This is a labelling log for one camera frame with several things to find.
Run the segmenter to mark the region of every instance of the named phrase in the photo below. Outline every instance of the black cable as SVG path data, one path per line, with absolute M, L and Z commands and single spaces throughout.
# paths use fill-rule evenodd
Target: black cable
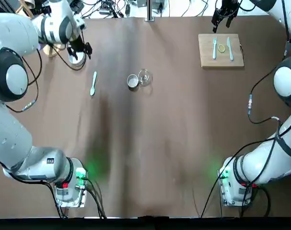
M 49 188 L 52 196 L 53 196 L 53 199 L 54 199 L 54 203 L 55 203 L 55 206 L 56 206 L 56 209 L 57 209 L 57 212 L 58 212 L 58 215 L 61 219 L 66 219 L 68 217 L 66 217 L 64 215 L 64 213 L 62 212 L 62 209 L 58 206 L 57 202 L 56 202 L 56 198 L 55 198 L 55 195 L 54 195 L 54 191 L 51 187 L 51 185 L 47 182 L 44 182 L 44 181 L 39 181 L 39 182 L 29 182 L 29 181 L 23 181 L 23 180 L 20 180 L 18 177 L 14 176 L 12 173 L 8 173 L 14 180 L 18 181 L 18 182 L 21 182 L 23 184 L 41 184 L 41 185 L 45 185 Z
M 222 212 L 222 200 L 221 200 L 221 190 L 219 188 L 219 197 L 220 197 L 220 213 L 221 213 L 221 218 L 223 218 L 223 212 Z
M 242 1 L 243 1 L 243 0 L 241 0 L 241 2 L 239 3 L 238 8 L 237 8 L 234 12 L 232 12 L 232 13 L 229 14 L 229 15 L 221 15 L 221 14 L 219 14 L 218 11 L 217 11 L 217 2 L 218 2 L 218 0 L 216 0 L 216 3 L 215 3 L 215 11 L 216 11 L 217 15 L 220 16 L 220 17 L 222 17 L 222 18 L 228 18 L 228 17 L 231 17 L 231 16 L 233 16 L 235 13 L 238 12 L 238 10 L 239 10 L 239 8 L 240 8 L 240 5 L 241 5 Z
M 251 12 L 251 11 L 253 11 L 253 10 L 255 9 L 256 5 L 254 5 L 254 7 L 251 8 L 251 9 L 249 9 L 249 10 L 244 9 L 244 8 L 242 8 L 241 6 L 239 6 L 239 7 L 240 7 L 241 10 L 243 10 L 243 11 L 245 11 L 245 12 Z
M 63 59 L 63 57 L 60 55 L 60 53 L 55 49 L 55 47 L 54 46 L 51 46 L 53 49 L 54 49 L 54 51 L 58 54 L 58 56 L 61 58 L 61 60 L 64 62 L 64 64 L 66 64 L 66 66 L 67 67 L 69 67 L 70 69 L 72 69 L 72 70 L 74 70 L 74 71 L 79 71 L 79 70 L 81 70 L 82 68 L 83 68 L 83 66 L 86 64 L 86 59 L 87 59 L 87 56 L 85 56 L 85 59 L 84 59 L 84 62 L 82 63 L 82 65 L 81 65 L 81 67 L 80 68 L 78 68 L 78 69 L 75 69 L 75 68 L 73 68 L 72 66 L 70 66 L 64 59 Z
M 240 149 L 239 149 L 239 150 L 238 150 L 238 151 L 237 151 L 237 152 L 232 156 L 232 158 L 231 158 L 231 159 L 226 163 L 225 168 L 226 168 L 226 167 L 227 167 L 227 166 L 232 162 L 232 160 L 233 160 L 233 159 L 238 155 L 238 153 L 241 152 L 244 148 L 246 148 L 246 147 L 248 147 L 248 146 L 250 146 L 250 145 L 263 143 L 263 142 L 265 142 L 265 141 L 269 141 L 269 139 L 267 139 L 267 140 L 260 140 L 260 141 L 254 141 L 254 142 L 251 142 L 251 143 L 248 143 L 248 144 L 242 146 L 242 147 L 241 147 L 241 148 L 240 148 Z M 206 200 L 206 203 L 205 203 L 205 206 L 204 206 L 204 209 L 203 209 L 203 211 L 202 211 L 202 214 L 201 214 L 200 218 L 202 218 L 203 215 L 204 215 L 204 212 L 205 212 L 205 209 L 206 209 L 207 204 L 208 204 L 208 202 L 209 202 L 209 198 L 210 198 L 210 196 L 211 196 L 211 193 L 212 193 L 212 191 L 213 191 L 213 189 L 214 189 L 216 183 L 218 182 L 219 178 L 221 177 L 222 173 L 223 173 L 223 171 L 219 174 L 218 178 L 217 178 L 216 181 L 214 182 L 214 184 L 213 184 L 213 186 L 212 186 L 212 188 L 211 188 L 211 190 L 210 190 L 210 192 L 209 192 L 209 195 L 208 195 L 208 197 L 207 197 L 207 200 Z
M 95 203 L 96 203 L 96 205 L 97 205 L 98 214 L 102 215 L 102 217 L 103 217 L 104 219 L 107 219 L 107 216 L 105 215 L 105 213 L 102 211 L 101 207 L 100 207 L 99 204 L 98 204 L 98 200 L 97 200 L 96 195 L 95 195 L 95 194 L 94 194 L 94 193 L 93 193 L 89 188 L 87 188 L 87 191 L 88 191 L 88 193 L 90 193 L 90 195 L 93 197 L 93 199 L 94 199 L 94 201 L 95 201 Z
M 284 14 L 284 21 L 285 21 L 287 41 L 289 41 L 289 30 L 288 30 L 288 22 L 287 22 L 287 15 L 286 15 L 286 9 L 285 9 L 285 1 L 284 0 L 281 0 L 281 4 L 283 6 L 283 14 Z
M 38 49 L 36 49 L 38 55 L 39 55 L 39 59 L 40 59 L 40 70 L 39 70 L 39 73 L 38 75 L 35 77 L 34 80 L 32 80 L 30 83 L 28 83 L 28 86 L 32 85 L 36 80 L 38 80 L 38 78 L 40 77 L 40 74 L 42 72 L 42 57 L 41 57 L 41 54 L 40 54 L 40 51 Z M 34 75 L 32 69 L 30 68 L 29 64 L 27 63 L 27 61 L 23 58 L 24 62 L 26 63 L 26 65 L 28 66 L 28 68 L 30 69 L 30 71 L 32 72 L 32 74 Z
M 198 207 L 197 207 L 197 204 L 195 203 L 193 184 L 192 184 L 192 198 L 193 198 L 193 204 L 194 204 L 195 211 L 197 212 L 198 217 L 199 217 L 200 215 L 199 215 L 199 212 L 198 212 Z
M 35 86 L 36 86 L 36 97 L 34 100 L 32 100 L 28 105 L 26 105 L 22 110 L 15 110 L 13 108 L 11 108 L 10 106 L 8 106 L 6 104 L 6 107 L 8 109 L 10 109 L 11 111 L 15 112 L 15 113 L 22 113 L 22 112 L 25 112 L 26 110 L 30 109 L 35 103 L 36 101 L 38 100 L 38 97 L 39 97 L 39 85 L 38 85 L 38 82 L 37 82 L 37 78 L 35 77 L 35 74 L 33 72 L 33 70 L 30 68 L 30 66 L 28 65 L 28 63 L 26 62 L 26 60 L 24 58 L 22 58 L 24 60 L 24 62 L 27 64 L 27 66 L 29 67 L 34 79 L 35 79 Z
M 191 0 L 189 0 L 189 6 L 188 6 L 188 8 L 186 9 L 186 11 L 183 13 L 183 15 L 181 16 L 181 17 L 183 17 L 184 16 L 184 14 L 189 10 L 189 8 L 190 8 L 190 5 L 191 5 Z
M 106 1 L 105 3 L 110 7 L 111 12 L 112 12 L 112 14 L 113 14 L 113 17 L 114 17 L 114 18 L 118 18 L 115 9 L 112 8 L 112 3 L 110 3 L 109 1 Z
M 267 73 L 264 77 L 262 77 L 258 82 L 256 82 L 256 84 L 252 87 L 250 94 L 253 93 L 255 87 L 256 87 L 256 86 L 257 86 L 257 85 L 258 85 L 258 84 L 259 84 L 263 79 L 265 79 L 267 76 L 269 76 L 269 75 L 270 75 L 270 74 L 275 70 L 275 68 L 276 68 L 276 66 L 275 66 L 272 70 L 270 70 L 270 72 Z
M 97 192 L 97 190 L 95 189 L 95 187 L 94 187 L 92 181 L 91 181 L 90 179 L 88 179 L 88 178 L 86 178 L 85 180 L 88 181 L 88 182 L 91 184 L 91 186 L 92 186 L 92 188 L 93 188 L 93 191 L 94 191 L 95 195 L 98 196 L 98 198 L 99 198 L 99 201 L 100 201 L 100 203 L 101 203 L 101 209 L 102 209 L 103 212 L 105 212 L 105 211 L 104 211 L 104 206 L 103 206 L 103 196 L 102 196 L 102 191 L 101 191 L 101 188 L 99 187 L 99 184 L 97 183 L 97 181 L 95 181 L 95 184 L 96 184 L 96 186 L 98 187 L 98 190 L 99 190 L 99 194 L 98 194 L 98 192 Z
M 94 12 L 98 11 L 99 9 L 93 10 L 90 14 L 86 15 L 88 12 L 90 12 L 99 2 L 101 2 L 102 0 L 97 0 L 96 3 L 94 4 L 89 4 L 92 5 L 92 7 L 84 14 L 81 15 L 81 18 L 86 18 L 86 17 L 90 17 Z
M 283 133 L 281 133 L 280 134 L 280 136 L 282 137 L 283 135 L 285 135 L 286 133 L 288 133 L 289 132 L 289 130 L 291 130 L 291 125 L 283 132 Z M 246 144 L 246 145 L 244 145 L 244 146 L 242 146 L 233 156 L 232 156 L 232 158 L 226 163 L 226 165 L 225 165 L 225 168 L 232 162 L 232 160 L 238 155 L 238 153 L 239 152 L 241 152 L 244 148 L 246 148 L 246 147 L 248 147 L 248 146 L 250 146 L 250 145 L 254 145 L 254 144 L 259 144 L 259 143 L 263 143 L 263 142 L 267 142 L 267 141 L 271 141 L 271 140 L 274 140 L 275 138 L 268 138 L 268 139 L 265 139 L 265 140 L 260 140 L 260 141 L 254 141 L 254 142 L 251 142 L 251 143 L 248 143 L 248 144 Z M 205 206 L 204 206 L 204 209 L 203 209 L 203 211 L 202 211 L 202 214 L 201 214 L 201 216 L 200 216 L 200 218 L 202 218 L 203 217 L 203 215 L 204 215 L 204 212 L 205 212 L 205 209 L 206 209 L 206 207 L 207 207 L 207 204 L 208 204 L 208 202 L 209 202 L 209 198 L 210 198 L 210 196 L 211 196 L 211 194 L 212 194 L 212 191 L 213 191 L 213 189 L 214 189 L 214 187 L 215 187 L 215 185 L 216 185 L 216 183 L 218 182 L 218 180 L 219 180 L 219 178 L 221 177 L 221 175 L 222 175 L 222 173 L 223 172 L 221 172 L 220 174 L 219 174 L 219 176 L 218 176 L 218 178 L 216 179 L 216 181 L 214 182 L 214 184 L 213 184 L 213 186 L 212 186 L 212 188 L 211 188 L 211 190 L 210 190 L 210 193 L 209 193 L 209 195 L 208 195 L 208 198 L 207 198 L 207 200 L 206 200 L 206 203 L 205 203 Z
M 100 206 L 98 204 L 97 196 L 90 189 L 87 189 L 87 191 L 91 194 L 92 198 L 94 199 L 94 201 L 96 203 L 96 207 L 97 207 L 98 216 L 101 219 L 103 217 L 102 216 L 102 210 L 101 210 L 101 208 L 100 208 Z
M 83 4 L 88 5 L 88 6 L 93 6 L 93 5 L 96 5 L 97 2 L 99 2 L 100 0 L 98 0 L 96 3 L 93 3 L 93 4 L 89 4 L 89 3 L 86 3 L 86 2 L 81 1 L 81 0 L 77 0 L 77 1 L 80 1 L 80 2 L 82 2 Z
M 280 127 L 281 127 L 281 122 L 280 122 L 280 120 L 278 120 L 278 128 L 277 128 L 275 137 L 279 135 Z M 242 205 L 241 205 L 241 214 L 240 214 L 240 217 L 243 217 L 243 214 L 244 214 L 244 208 L 243 207 L 244 207 L 244 202 L 245 202 L 245 198 L 246 198 L 246 195 L 247 195 L 247 191 L 249 190 L 249 187 L 251 187 L 252 184 L 259 179 L 259 177 L 262 175 L 262 173 L 266 169 L 266 167 L 267 167 L 267 165 L 269 163 L 269 160 L 271 158 L 271 155 L 272 155 L 272 152 L 273 152 L 273 149 L 274 149 L 275 142 L 276 142 L 276 139 L 274 138 L 273 143 L 272 143 L 272 147 L 270 149 L 270 152 L 269 152 L 269 155 L 268 155 L 268 157 L 266 159 L 266 162 L 264 164 L 264 167 L 262 168 L 262 170 L 260 171 L 260 173 L 258 174 L 258 176 L 254 180 L 252 180 L 251 182 L 249 182 L 249 184 L 246 186 L 246 189 L 245 189 L 245 192 L 244 192 L 244 197 L 243 197 L 243 200 L 242 200 Z
M 125 7 L 126 7 L 126 0 L 124 0 L 124 6 L 120 9 L 118 4 L 119 4 L 120 0 L 117 1 L 117 9 L 118 11 L 116 12 L 121 18 L 124 18 L 124 14 L 121 12 Z
M 204 8 L 202 9 L 202 11 L 201 11 L 199 14 L 197 14 L 195 17 L 198 17 L 198 16 L 200 16 L 200 15 L 203 16 L 205 10 L 208 8 L 208 0 L 207 0 L 207 1 L 202 0 L 202 2 L 205 3 L 205 6 L 204 6 Z
M 264 193 L 266 194 L 266 197 L 267 197 L 267 200 L 268 200 L 268 204 L 267 204 L 267 210 L 266 210 L 266 213 L 265 213 L 264 217 L 268 217 L 269 213 L 270 213 L 270 210 L 271 210 L 271 198 L 270 198 L 269 192 L 263 186 L 260 186 L 258 189 L 264 191 Z
M 248 116 L 248 118 L 249 118 L 249 121 L 252 123 L 252 124 L 254 124 L 254 125 L 259 125 L 259 124 L 262 124 L 262 123 L 264 123 L 264 122 L 266 122 L 266 121 L 268 121 L 268 120 L 271 120 L 272 118 L 271 117 L 268 117 L 268 118 L 266 118 L 266 119 L 264 119 L 264 120 L 262 120 L 262 121 L 252 121 L 251 120 L 251 117 L 250 117 L 250 115 L 247 115 Z

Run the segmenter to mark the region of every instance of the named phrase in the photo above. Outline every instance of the spoon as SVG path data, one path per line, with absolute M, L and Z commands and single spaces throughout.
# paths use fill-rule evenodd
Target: spoon
M 95 71 L 94 74 L 93 74 L 92 87 L 91 87 L 91 89 L 90 89 L 90 95 L 91 95 L 91 96 L 93 96 L 94 93 L 95 93 L 94 85 L 95 85 L 95 81 L 96 81 L 96 76 L 97 76 L 97 72 Z

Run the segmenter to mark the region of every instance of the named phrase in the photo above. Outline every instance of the table surface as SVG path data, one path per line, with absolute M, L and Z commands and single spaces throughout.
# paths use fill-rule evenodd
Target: table surface
M 84 32 L 93 48 L 81 71 L 59 57 L 42 56 L 39 99 L 15 115 L 33 135 L 33 145 L 61 148 L 83 161 L 103 191 L 108 216 L 198 216 L 216 179 L 216 170 L 242 145 L 270 136 L 274 122 L 248 122 L 248 94 L 255 82 L 282 58 L 285 33 L 269 16 L 237 17 L 220 32 L 238 33 L 243 69 L 200 67 L 198 34 L 211 33 L 210 17 L 88 20 Z M 66 51 L 61 52 L 66 58 Z M 37 54 L 27 57 L 38 71 Z M 141 68 L 153 74 L 150 86 L 128 90 L 126 78 Z M 97 71 L 96 93 L 89 91 Z M 35 86 L 12 107 L 22 108 Z M 260 120 L 291 113 L 275 94 L 272 77 L 255 90 L 252 117 Z M 252 150 L 247 148 L 243 153 Z M 291 216 L 291 177 L 267 185 L 271 216 Z M 247 216 L 265 213 L 263 194 Z M 223 208 L 237 216 L 237 208 Z M 0 218 L 50 217 L 56 209 L 49 190 L 6 178 L 0 166 Z M 88 196 L 86 208 L 70 217 L 97 216 Z M 220 216 L 215 188 L 205 212 Z

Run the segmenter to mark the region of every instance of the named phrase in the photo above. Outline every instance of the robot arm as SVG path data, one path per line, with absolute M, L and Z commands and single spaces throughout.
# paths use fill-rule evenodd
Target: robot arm
M 28 76 L 22 56 L 36 51 L 39 40 L 47 44 L 69 41 L 75 47 L 72 55 L 76 59 L 80 60 L 79 48 L 84 54 L 85 45 L 79 36 L 83 21 L 76 23 L 79 20 L 73 18 L 66 0 L 54 1 L 52 9 L 56 12 L 52 17 L 40 16 L 33 21 L 0 13 L 0 164 L 8 177 L 53 183 L 61 207 L 83 207 L 87 183 L 80 178 L 87 172 L 82 163 L 65 157 L 59 149 L 33 146 L 31 134 L 4 104 L 26 94 Z
M 84 44 L 80 33 L 86 28 L 85 22 L 78 16 L 73 16 L 67 0 L 49 0 L 51 17 L 38 16 L 33 19 L 39 42 L 42 44 L 66 44 L 69 60 L 74 65 L 84 61 L 84 53 L 91 59 L 92 48 Z
M 281 0 L 250 1 L 285 25 Z M 291 33 L 291 0 L 284 2 L 288 28 Z M 274 88 L 279 97 L 291 106 L 291 57 L 283 60 L 276 67 Z M 246 188 L 246 185 L 252 181 L 255 184 L 266 184 L 291 174 L 291 116 L 281 126 L 279 134 L 286 130 L 288 132 L 282 137 L 275 137 L 275 134 L 269 137 L 276 140 L 271 155 L 273 140 L 263 142 L 254 151 L 236 157 L 231 162 L 231 158 L 226 159 L 223 167 L 219 170 L 219 174 L 222 173 L 219 183 L 221 184 L 221 196 L 225 206 L 241 206 L 243 201 L 244 205 L 248 205 L 252 190 Z
M 284 13 L 281 0 L 250 0 L 258 8 L 267 12 L 269 15 L 274 17 L 277 21 L 282 23 L 285 26 Z M 291 0 L 285 0 L 285 11 L 287 15 L 287 23 L 289 32 L 291 34 Z M 217 27 L 219 23 L 224 19 L 224 16 L 230 15 L 227 17 L 226 26 L 230 27 L 231 21 L 234 17 L 237 16 L 239 7 L 241 3 L 238 3 L 238 0 L 222 0 L 222 6 L 220 9 L 216 9 L 211 22 L 214 25 L 213 31 L 217 32 Z

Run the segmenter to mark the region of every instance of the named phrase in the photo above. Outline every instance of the connector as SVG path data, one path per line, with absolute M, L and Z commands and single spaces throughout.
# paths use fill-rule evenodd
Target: connector
M 126 15 L 129 15 L 130 14 L 130 5 L 129 4 L 126 5 L 125 14 Z
M 251 110 L 252 110 L 252 95 L 249 95 L 249 104 L 247 106 L 247 114 L 251 115 Z
M 32 102 L 30 102 L 28 105 L 26 105 L 22 111 L 24 112 L 25 110 L 29 109 L 34 103 L 36 102 L 36 100 L 33 100 Z

